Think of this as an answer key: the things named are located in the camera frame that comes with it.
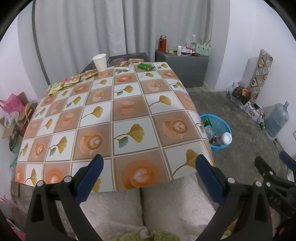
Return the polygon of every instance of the checkered tablecloth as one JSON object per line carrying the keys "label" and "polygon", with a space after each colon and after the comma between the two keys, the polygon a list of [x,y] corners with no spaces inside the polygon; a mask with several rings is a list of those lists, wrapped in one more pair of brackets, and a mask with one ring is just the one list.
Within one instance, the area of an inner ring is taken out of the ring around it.
{"label": "checkered tablecloth", "polygon": [[15,180],[60,182],[96,154],[104,168],[93,191],[139,188],[195,173],[203,154],[213,165],[207,135],[182,83],[165,62],[114,67],[40,101],[26,130]]}

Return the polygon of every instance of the green fluffy fabric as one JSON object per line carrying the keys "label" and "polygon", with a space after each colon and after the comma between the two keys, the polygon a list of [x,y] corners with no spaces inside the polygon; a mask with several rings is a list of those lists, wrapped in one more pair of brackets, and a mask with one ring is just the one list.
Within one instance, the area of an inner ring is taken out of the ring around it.
{"label": "green fluffy fabric", "polygon": [[[153,231],[149,237],[145,238],[147,241],[180,241],[180,239],[169,232]],[[128,233],[121,237],[117,237],[112,241],[143,241],[138,233]]]}

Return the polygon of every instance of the white paper cup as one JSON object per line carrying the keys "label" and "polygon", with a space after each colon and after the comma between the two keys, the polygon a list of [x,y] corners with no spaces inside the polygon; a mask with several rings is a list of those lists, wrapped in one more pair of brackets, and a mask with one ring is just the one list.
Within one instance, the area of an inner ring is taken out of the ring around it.
{"label": "white paper cup", "polygon": [[103,72],[107,69],[107,58],[105,53],[94,56],[93,61],[98,72]]}

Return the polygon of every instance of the blue plastic basket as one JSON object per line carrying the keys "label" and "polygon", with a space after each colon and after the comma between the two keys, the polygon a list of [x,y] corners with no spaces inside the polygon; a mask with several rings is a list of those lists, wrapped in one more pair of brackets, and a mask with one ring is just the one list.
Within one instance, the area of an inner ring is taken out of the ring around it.
{"label": "blue plastic basket", "polygon": [[[204,114],[204,115],[200,116],[202,122],[204,122],[206,116],[209,117],[209,120],[210,120],[210,122],[212,124],[212,128],[216,132],[216,136],[222,135],[224,132],[229,132],[232,135],[229,126],[220,117],[217,117],[216,115],[211,115],[211,114]],[[223,149],[225,147],[227,147],[227,146],[226,145],[224,145],[224,146],[214,146],[214,145],[211,144],[211,149],[212,149],[213,154],[217,153],[219,150],[221,150],[221,149]]]}

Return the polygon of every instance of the curtain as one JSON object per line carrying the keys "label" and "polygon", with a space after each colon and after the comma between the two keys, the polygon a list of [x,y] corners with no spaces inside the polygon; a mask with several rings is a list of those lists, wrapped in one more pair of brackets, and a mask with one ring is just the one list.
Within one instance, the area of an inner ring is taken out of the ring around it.
{"label": "curtain", "polygon": [[146,52],[209,40],[213,0],[37,0],[36,36],[51,83],[80,73],[93,56]]}

